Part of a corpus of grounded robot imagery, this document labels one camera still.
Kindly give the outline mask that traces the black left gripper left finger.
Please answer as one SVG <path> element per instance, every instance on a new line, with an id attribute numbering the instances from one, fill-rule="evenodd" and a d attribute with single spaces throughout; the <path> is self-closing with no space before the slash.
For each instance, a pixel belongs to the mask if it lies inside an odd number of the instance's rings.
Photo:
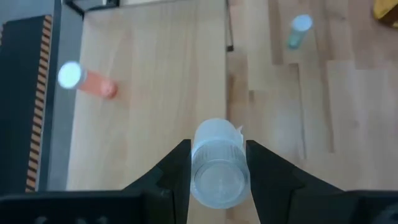
<path id="1" fill-rule="evenodd" d="M 191 181 L 191 140 L 184 139 L 125 192 L 140 191 L 140 224 L 187 224 Z"/>

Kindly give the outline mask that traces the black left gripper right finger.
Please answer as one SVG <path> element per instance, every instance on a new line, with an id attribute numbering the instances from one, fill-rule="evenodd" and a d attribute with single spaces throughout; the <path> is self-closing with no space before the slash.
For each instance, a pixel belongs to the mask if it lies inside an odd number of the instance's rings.
<path id="1" fill-rule="evenodd" d="M 341 224 L 333 194 L 342 190 L 254 140 L 246 141 L 251 193 L 261 224 Z"/>

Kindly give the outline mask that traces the red plastic vial white cap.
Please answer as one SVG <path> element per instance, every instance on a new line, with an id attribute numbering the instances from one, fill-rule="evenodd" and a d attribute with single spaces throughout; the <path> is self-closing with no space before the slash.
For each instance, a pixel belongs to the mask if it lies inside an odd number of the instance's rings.
<path id="1" fill-rule="evenodd" d="M 117 84 L 110 78 L 88 70 L 76 61 L 69 61 L 61 66 L 57 81 L 64 89 L 77 89 L 106 99 L 114 98 L 118 91 Z"/>

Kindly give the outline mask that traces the wooden shelf black metal legs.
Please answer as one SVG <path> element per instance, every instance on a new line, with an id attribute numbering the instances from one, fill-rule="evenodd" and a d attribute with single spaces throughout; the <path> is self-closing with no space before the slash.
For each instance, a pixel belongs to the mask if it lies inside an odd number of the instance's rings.
<path id="1" fill-rule="evenodd" d="M 67 190 L 122 189 L 199 124 L 227 114 L 226 0 L 174 0 L 85 14 L 80 63 L 118 86 L 78 91 Z"/>

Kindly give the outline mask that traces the green plastic vial white cap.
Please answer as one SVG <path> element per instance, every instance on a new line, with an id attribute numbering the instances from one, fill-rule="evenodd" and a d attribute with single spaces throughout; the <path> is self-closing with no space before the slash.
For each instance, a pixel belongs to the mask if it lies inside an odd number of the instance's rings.
<path id="1" fill-rule="evenodd" d="M 307 32 L 312 28 L 313 20 L 308 14 L 301 14 L 296 16 L 290 24 L 290 34 L 287 45 L 290 49 L 297 49 L 300 47 Z"/>

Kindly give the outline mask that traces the black hazard striped floor mat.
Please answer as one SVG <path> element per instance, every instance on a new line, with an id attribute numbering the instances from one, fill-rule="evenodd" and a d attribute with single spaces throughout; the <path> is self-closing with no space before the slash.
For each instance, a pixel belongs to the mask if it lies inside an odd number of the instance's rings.
<path id="1" fill-rule="evenodd" d="M 0 195 L 38 186 L 51 40 L 50 15 L 0 28 Z"/>

